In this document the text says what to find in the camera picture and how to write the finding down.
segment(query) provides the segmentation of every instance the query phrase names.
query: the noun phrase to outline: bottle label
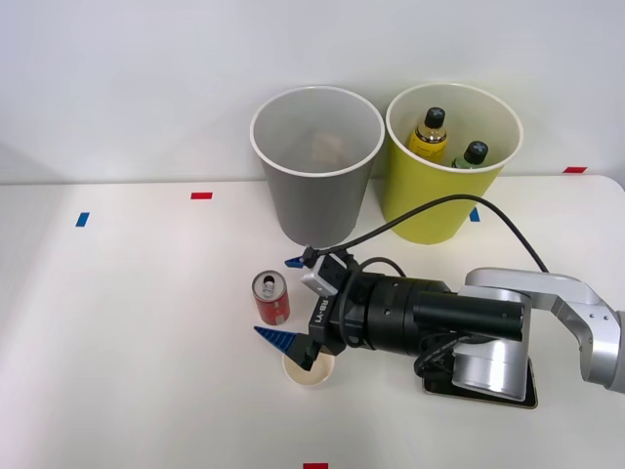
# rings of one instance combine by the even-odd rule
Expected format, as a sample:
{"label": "bottle label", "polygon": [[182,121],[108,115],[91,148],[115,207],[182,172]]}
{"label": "bottle label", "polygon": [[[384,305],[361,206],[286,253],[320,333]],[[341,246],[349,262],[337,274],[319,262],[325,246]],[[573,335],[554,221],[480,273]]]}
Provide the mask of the bottle label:
{"label": "bottle label", "polygon": [[442,164],[442,158],[445,154],[445,146],[447,145],[447,139],[442,142],[436,142],[432,144],[430,142],[424,142],[417,132],[414,131],[410,134],[410,141],[408,142],[408,149],[415,153],[417,156],[432,161],[432,163]]}

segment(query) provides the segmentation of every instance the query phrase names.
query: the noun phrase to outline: soda can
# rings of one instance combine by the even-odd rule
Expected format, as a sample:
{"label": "soda can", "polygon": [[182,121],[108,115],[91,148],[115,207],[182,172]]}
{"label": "soda can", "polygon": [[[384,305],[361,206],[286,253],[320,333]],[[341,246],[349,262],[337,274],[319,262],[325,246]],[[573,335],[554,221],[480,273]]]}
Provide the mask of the soda can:
{"label": "soda can", "polygon": [[264,271],[254,277],[252,293],[261,319],[269,325],[281,325],[289,319],[289,295],[286,280],[278,272]]}

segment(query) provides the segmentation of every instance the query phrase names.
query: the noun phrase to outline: white wall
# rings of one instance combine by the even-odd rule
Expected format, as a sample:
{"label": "white wall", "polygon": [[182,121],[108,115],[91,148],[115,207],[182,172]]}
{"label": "white wall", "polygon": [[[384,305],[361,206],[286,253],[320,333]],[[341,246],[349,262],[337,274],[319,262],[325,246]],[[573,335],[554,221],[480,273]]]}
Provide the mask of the white wall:
{"label": "white wall", "polygon": [[476,84],[526,131],[510,172],[625,183],[619,0],[3,0],[0,182],[262,178],[265,99],[335,84],[384,110]]}

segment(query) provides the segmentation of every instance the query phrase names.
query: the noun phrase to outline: gray cup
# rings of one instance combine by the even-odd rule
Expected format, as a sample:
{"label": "gray cup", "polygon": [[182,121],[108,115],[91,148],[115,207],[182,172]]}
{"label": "gray cup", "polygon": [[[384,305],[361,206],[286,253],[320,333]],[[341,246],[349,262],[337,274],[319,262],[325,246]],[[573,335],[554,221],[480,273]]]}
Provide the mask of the gray cup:
{"label": "gray cup", "polygon": [[252,147],[288,237],[325,247],[350,235],[384,133],[371,103],[330,86],[287,91],[256,112]]}

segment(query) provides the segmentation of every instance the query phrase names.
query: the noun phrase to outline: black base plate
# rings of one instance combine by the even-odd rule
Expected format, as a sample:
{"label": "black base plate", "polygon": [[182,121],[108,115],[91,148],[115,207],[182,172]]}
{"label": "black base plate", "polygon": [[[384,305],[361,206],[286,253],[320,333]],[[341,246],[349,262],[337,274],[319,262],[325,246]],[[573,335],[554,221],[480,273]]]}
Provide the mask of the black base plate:
{"label": "black base plate", "polygon": [[527,360],[527,389],[525,391],[525,400],[522,402],[495,398],[487,394],[459,388],[451,384],[451,378],[437,381],[424,379],[423,389],[429,394],[447,396],[449,398],[468,399],[489,404],[511,405],[520,408],[536,408],[538,406],[538,396],[536,394],[536,383],[534,382],[534,371],[531,367],[531,360]]}

